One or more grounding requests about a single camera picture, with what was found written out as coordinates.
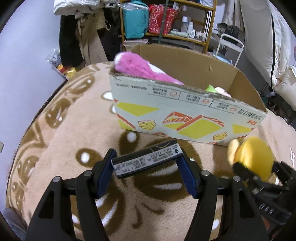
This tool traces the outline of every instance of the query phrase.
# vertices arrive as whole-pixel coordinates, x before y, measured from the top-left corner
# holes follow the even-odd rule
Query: small box
[[[242,140],[267,110],[246,76],[232,65],[183,48],[138,45],[132,50],[184,85],[110,70],[114,105],[122,128],[196,142],[228,145]],[[232,98],[204,91],[211,84]]]

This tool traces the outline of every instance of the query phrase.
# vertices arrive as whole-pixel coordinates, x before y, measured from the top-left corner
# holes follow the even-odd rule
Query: red bag
[[[163,5],[151,4],[149,5],[149,24],[148,31],[152,34],[159,34],[161,28],[161,21],[163,19],[165,7]],[[168,34],[172,29],[174,20],[177,18],[178,11],[170,7],[167,8],[165,15],[165,23],[163,27],[163,35]]]

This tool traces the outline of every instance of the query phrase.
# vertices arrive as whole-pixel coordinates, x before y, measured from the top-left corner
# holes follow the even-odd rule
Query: blue gripper pad
[[[99,198],[101,198],[106,193],[106,190],[108,188],[112,173],[114,171],[111,160],[115,157],[117,157],[116,151],[114,149],[109,149],[103,161],[101,161],[101,165],[99,168],[102,168],[102,170],[99,170],[97,189],[97,194]]]
[[[201,171],[200,167],[195,161],[191,161],[183,151],[183,156],[176,160],[179,172],[181,174],[182,180],[186,187],[187,192],[192,195],[194,199],[197,199],[198,192],[197,188],[200,185],[200,175],[198,170]]]

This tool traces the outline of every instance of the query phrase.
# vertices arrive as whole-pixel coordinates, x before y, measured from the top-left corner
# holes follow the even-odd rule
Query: beige fleece blanket
[[[77,73],[53,98],[24,135],[17,151],[7,190],[7,206],[28,225],[54,176],[77,177],[102,160],[109,148],[118,155],[167,140],[119,127],[114,114],[108,71],[111,63],[90,65]],[[292,165],[296,132],[268,112],[252,136],[265,140],[278,161]],[[233,175],[227,148],[179,140],[190,159],[217,176]],[[110,240],[183,240],[197,200],[186,192],[175,163],[125,179],[112,177],[108,191],[96,205]],[[217,236],[221,198],[211,238]],[[83,239],[75,198],[72,217]]]

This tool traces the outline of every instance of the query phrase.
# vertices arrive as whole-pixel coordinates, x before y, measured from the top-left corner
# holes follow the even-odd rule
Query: power outlet
[[[4,144],[0,141],[0,153],[2,152]]]

